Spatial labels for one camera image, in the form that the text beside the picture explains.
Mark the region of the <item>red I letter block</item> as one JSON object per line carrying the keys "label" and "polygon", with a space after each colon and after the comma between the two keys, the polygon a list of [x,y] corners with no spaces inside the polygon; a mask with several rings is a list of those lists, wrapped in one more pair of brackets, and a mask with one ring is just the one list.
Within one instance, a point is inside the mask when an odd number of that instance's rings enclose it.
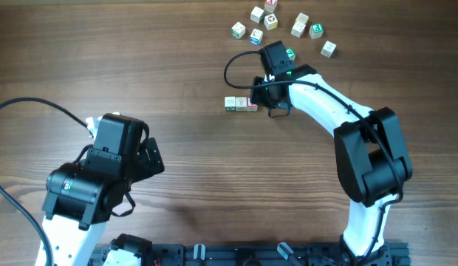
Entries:
{"label": "red I letter block", "polygon": [[256,112],[258,109],[258,106],[254,103],[251,102],[250,98],[247,98],[247,111],[248,112]]}

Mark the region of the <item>white Y letter block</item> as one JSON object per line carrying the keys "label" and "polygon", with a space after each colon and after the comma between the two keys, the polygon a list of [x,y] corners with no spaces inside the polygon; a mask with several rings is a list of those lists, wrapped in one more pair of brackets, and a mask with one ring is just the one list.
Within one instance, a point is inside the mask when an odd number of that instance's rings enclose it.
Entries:
{"label": "white Y letter block", "polygon": [[237,112],[245,112],[247,110],[247,98],[236,97],[235,107]]}

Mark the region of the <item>green bottomed white block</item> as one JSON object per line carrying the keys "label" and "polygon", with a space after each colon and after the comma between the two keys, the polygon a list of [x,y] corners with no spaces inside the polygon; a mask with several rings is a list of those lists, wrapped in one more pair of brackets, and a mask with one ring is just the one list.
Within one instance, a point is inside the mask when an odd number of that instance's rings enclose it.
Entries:
{"label": "green bottomed white block", "polygon": [[225,97],[225,110],[234,112],[236,110],[236,98],[234,96]]}

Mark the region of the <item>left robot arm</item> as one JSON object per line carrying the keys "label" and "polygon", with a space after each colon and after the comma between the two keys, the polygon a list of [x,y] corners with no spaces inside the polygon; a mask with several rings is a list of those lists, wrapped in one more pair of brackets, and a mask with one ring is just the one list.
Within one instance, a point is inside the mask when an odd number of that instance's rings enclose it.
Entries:
{"label": "left robot arm", "polygon": [[136,205],[132,184],[165,170],[145,122],[107,113],[88,127],[94,142],[47,178],[37,265],[86,265],[115,207]]}

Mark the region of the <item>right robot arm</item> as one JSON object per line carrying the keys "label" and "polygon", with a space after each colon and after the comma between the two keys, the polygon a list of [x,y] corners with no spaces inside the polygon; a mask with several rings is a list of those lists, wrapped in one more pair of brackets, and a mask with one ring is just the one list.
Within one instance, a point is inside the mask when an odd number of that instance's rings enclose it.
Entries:
{"label": "right robot arm", "polygon": [[389,209],[403,200],[403,185],[413,172],[397,115],[387,107],[357,104],[311,66],[296,66],[281,41],[257,55],[265,75],[254,78],[251,102],[269,110],[301,110],[332,135],[338,180],[351,200],[343,253],[354,265],[378,258]]}

